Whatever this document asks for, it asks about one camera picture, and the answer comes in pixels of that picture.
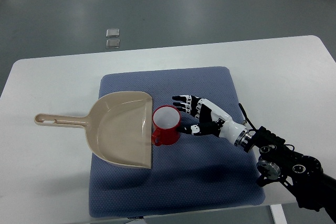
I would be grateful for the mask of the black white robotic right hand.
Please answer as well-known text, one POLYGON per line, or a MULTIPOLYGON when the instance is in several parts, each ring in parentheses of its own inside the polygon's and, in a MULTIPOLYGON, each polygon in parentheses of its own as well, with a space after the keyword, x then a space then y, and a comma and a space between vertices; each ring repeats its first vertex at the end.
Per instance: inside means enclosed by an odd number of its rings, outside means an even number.
POLYGON ((208 99, 193 95, 177 95, 172 99, 173 105, 180 112, 198 120, 193 125, 179 126, 177 131, 180 133, 194 136, 214 135, 235 145, 248 134, 244 125, 235 122, 227 112, 208 99))

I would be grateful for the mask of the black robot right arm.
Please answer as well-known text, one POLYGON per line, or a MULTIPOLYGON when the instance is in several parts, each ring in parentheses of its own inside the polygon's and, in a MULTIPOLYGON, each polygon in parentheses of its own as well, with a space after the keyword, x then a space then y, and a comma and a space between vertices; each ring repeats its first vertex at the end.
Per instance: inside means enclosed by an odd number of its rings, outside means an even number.
POLYGON ((324 173, 320 161, 296 152, 293 145, 263 126, 256 129, 251 124, 251 127, 235 145, 246 153, 258 148, 257 185, 279 182, 294 195, 300 208, 317 212, 323 208, 335 221, 335 178, 324 173))

